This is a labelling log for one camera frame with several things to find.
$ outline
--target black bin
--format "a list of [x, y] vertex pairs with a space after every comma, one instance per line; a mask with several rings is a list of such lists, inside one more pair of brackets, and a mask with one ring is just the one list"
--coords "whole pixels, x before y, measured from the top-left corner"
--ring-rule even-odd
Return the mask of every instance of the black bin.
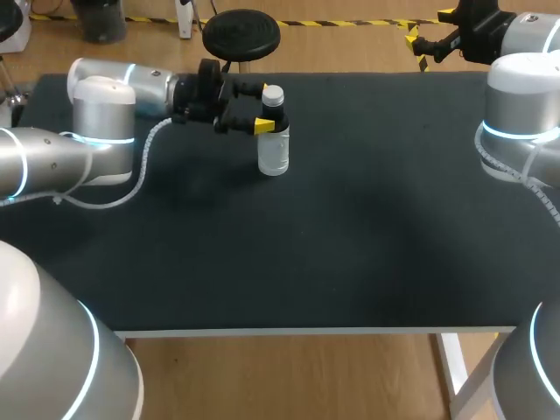
[[112, 44], [126, 37], [122, 0], [70, 1], [87, 42]]

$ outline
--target floor tape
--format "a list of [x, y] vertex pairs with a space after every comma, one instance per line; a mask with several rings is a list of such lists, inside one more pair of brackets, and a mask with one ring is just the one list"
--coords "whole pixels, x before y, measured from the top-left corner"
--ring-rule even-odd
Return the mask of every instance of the floor tape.
[[[31, 20], [38, 21], [75, 21], [76, 16], [47, 16], [35, 15], [29, 16]], [[144, 22], [152, 24], [176, 24], [177, 19], [162, 19], [156, 17], [126, 17], [127, 22]], [[201, 19], [200, 22], [205, 24], [208, 19]], [[410, 28], [419, 25], [441, 25], [437, 19], [377, 19], [377, 20], [277, 20], [279, 26], [307, 26], [307, 27], [348, 27], [348, 26], [398, 26], [399, 28]]]

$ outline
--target table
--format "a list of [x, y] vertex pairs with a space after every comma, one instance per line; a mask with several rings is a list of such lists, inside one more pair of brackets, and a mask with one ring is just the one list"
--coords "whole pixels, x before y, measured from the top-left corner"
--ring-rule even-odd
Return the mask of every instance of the table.
[[[483, 73], [244, 77], [284, 88], [286, 174], [258, 172], [250, 136], [171, 126], [129, 204], [8, 207], [0, 240], [127, 337], [511, 331], [560, 292], [554, 221], [480, 168]], [[22, 125], [71, 129], [66, 95], [64, 76], [44, 77]], [[155, 123], [137, 120], [140, 144]], [[136, 173], [80, 197], [114, 200]], [[440, 344], [460, 354], [456, 335]], [[455, 368], [453, 395], [462, 356]]]

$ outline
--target white cable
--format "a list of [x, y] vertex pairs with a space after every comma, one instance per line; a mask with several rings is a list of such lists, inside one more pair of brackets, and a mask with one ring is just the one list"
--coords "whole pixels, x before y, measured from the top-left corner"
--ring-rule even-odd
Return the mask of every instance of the white cable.
[[[138, 181], [136, 182], [136, 185], [132, 189], [132, 191], [130, 191], [127, 195], [125, 195], [121, 199], [118, 199], [117, 201], [113, 201], [113, 202], [107, 203], [107, 204], [90, 204], [90, 203], [85, 203], [83, 201], [75, 199], [73, 197], [70, 197], [68, 195], [69, 193], [72, 193], [76, 188], [78, 188], [79, 186], [81, 186], [83, 184], [83, 182], [88, 177], [89, 172], [91, 171], [91, 166], [92, 166], [92, 163], [93, 163], [93, 155], [92, 155], [91, 149], [88, 148], [88, 155], [87, 155], [87, 161], [86, 161], [86, 166], [84, 168], [84, 172], [83, 172], [80, 180], [78, 181], [78, 183], [76, 183], [76, 185], [74, 185], [68, 191], [63, 192], [63, 193], [53, 192], [53, 191], [50, 191], [50, 192], [36, 192], [36, 193], [33, 193], [33, 194], [18, 196], [18, 197], [13, 198], [13, 199], [4, 199], [4, 200], [0, 201], [0, 207], [6, 207], [6, 206], [10, 206], [12, 204], [22, 203], [22, 202], [29, 201], [29, 200], [42, 199], [44, 197], [52, 197], [53, 201], [56, 204], [60, 204], [60, 202], [62, 200], [66, 200], [69, 203], [74, 204], [77, 207], [86, 208], [87, 210], [104, 210], [104, 209], [107, 209], [107, 208], [120, 206], [121, 204], [126, 203], [127, 201], [132, 199], [135, 195], [137, 195], [138, 191], [140, 191], [140, 188], [142, 188], [142, 185], [144, 183], [144, 179], [145, 179], [145, 176], [146, 176], [146, 169], [147, 169], [147, 166], [148, 166], [148, 153], [150, 152], [151, 142], [153, 141], [156, 134], [163, 127], [165, 127], [166, 125], [169, 125], [171, 123], [172, 123], [172, 119], [167, 118], [167, 119], [163, 120], [162, 122], [156, 124], [150, 130], [150, 133], [148, 134], [148, 137], [146, 138], [146, 143], [143, 147], [142, 163], [141, 163], [141, 166], [140, 166], [140, 174], [138, 176]], [[74, 133], [70, 133], [70, 132], [66, 132], [66, 131], [64, 131], [60, 134], [61, 135], [76, 136]]]
[[531, 158], [531, 155], [529, 155], [527, 162], [524, 165], [524, 169], [527, 170], [527, 173], [525, 174], [525, 176], [523, 176], [523, 174], [519, 173], [513, 168], [510, 168], [506, 164], [503, 164], [502, 162], [500, 162], [499, 160], [493, 158], [488, 154], [488, 152], [484, 149], [482, 143], [480, 142], [480, 137], [482, 136], [482, 130], [483, 127], [481, 124], [479, 128], [476, 130], [476, 134], [474, 136], [474, 146], [476, 147], [477, 152], [491, 165], [495, 166], [501, 171], [504, 171], [508, 175], [511, 175], [514, 179], [517, 179], [527, 189], [533, 192], [536, 195], [536, 197], [542, 202], [542, 204], [546, 207], [546, 209], [549, 211], [550, 215], [552, 216], [556, 224], [560, 227], [560, 213], [558, 213], [557, 208], [554, 206], [554, 204], [552, 204], [552, 201], [550, 201], [550, 199], [543, 192], [543, 190], [535, 183], [535, 181], [532, 178], [528, 177], [530, 166], [535, 160], [535, 157], [538, 154], [539, 150], [536, 151], [535, 153], [531, 153], [531, 155], [534, 155], [532, 157], [531, 162], [529, 162], [529, 159]]
[[153, 129], [150, 130], [150, 134], [148, 134], [148, 137], [146, 138], [146, 143], [143, 147], [142, 163], [141, 163], [141, 167], [140, 167], [140, 174], [138, 176], [138, 181], [136, 182], [135, 187], [128, 194], [126, 194], [124, 197], [122, 197], [121, 199], [118, 199], [117, 201], [113, 201], [113, 202], [107, 203], [107, 204], [90, 204], [90, 203], [85, 203], [83, 201], [75, 199], [74, 197], [70, 197], [69, 195], [65, 195], [65, 194], [55, 194], [56, 197], [58, 197], [60, 199], [63, 199], [63, 200], [66, 200], [69, 203], [74, 204], [77, 207], [86, 208], [87, 210], [105, 210], [105, 209], [112, 208], [112, 207], [117, 207], [117, 206], [120, 206], [121, 204], [126, 203], [127, 201], [132, 199], [135, 195], [137, 195], [137, 193], [140, 191], [140, 188], [142, 188], [142, 185], [144, 183], [144, 179], [146, 177], [146, 169], [148, 167], [148, 154], [150, 153], [151, 142], [153, 141], [156, 134], [163, 127], [165, 127], [166, 125], [169, 125], [171, 123], [172, 123], [172, 119], [167, 118], [167, 119], [163, 120], [162, 122], [156, 124], [156, 126]]

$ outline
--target wooden floor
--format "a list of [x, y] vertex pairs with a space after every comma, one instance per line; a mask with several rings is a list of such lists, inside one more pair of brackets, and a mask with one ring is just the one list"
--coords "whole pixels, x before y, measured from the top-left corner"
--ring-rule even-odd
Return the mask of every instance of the wooden floor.
[[[35, 0], [37, 12], [59, 0]], [[258, 9], [279, 20], [435, 18], [457, 0], [216, 0], [220, 10]], [[207, 0], [201, 0], [209, 18]], [[504, 10], [525, 11], [529, 0], [502, 0]], [[174, 18], [173, 0], [125, 1], [128, 16]], [[560, 2], [541, 0], [539, 11], [560, 13]], [[64, 0], [59, 13], [70, 15]], [[446, 25], [426, 25], [421, 35], [440, 39]], [[252, 71], [417, 72], [406, 48], [406, 31], [395, 26], [283, 27], [282, 44]], [[175, 71], [194, 71], [208, 57], [195, 32], [179, 40], [175, 24], [130, 24], [116, 45], [80, 41], [74, 23], [36, 22], [25, 52], [6, 57], [17, 81], [44, 73], [65, 73], [82, 56], [126, 60]], [[432, 71], [485, 70], [456, 53]], [[494, 339], [463, 334], [470, 370]], [[157, 339], [129, 343], [143, 369], [146, 401], [143, 420], [290, 419], [371, 420], [448, 418], [431, 338], [418, 335], [353, 337], [279, 337], [232, 339]], [[488, 405], [479, 420], [494, 419]]]

